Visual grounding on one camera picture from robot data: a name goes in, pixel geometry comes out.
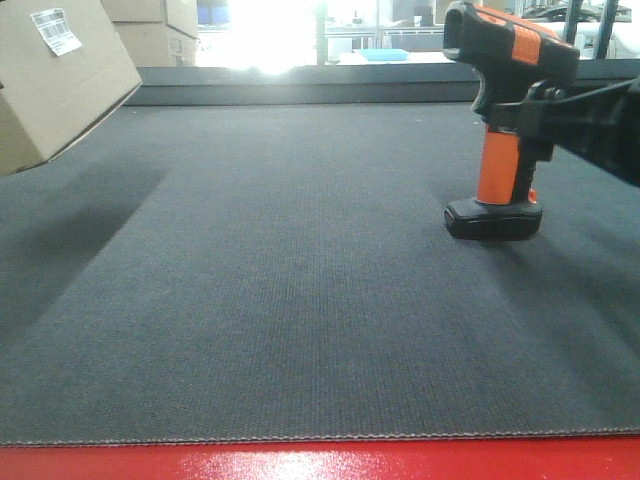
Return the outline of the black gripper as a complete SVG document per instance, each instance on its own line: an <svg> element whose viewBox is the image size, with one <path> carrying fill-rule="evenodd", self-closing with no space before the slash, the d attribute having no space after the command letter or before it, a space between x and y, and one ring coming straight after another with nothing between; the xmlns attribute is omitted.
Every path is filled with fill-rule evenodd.
<svg viewBox="0 0 640 480"><path fill-rule="evenodd" d="M559 146L619 180L639 185L639 80L561 97L532 86L523 101L498 103L489 130Z"/></svg>

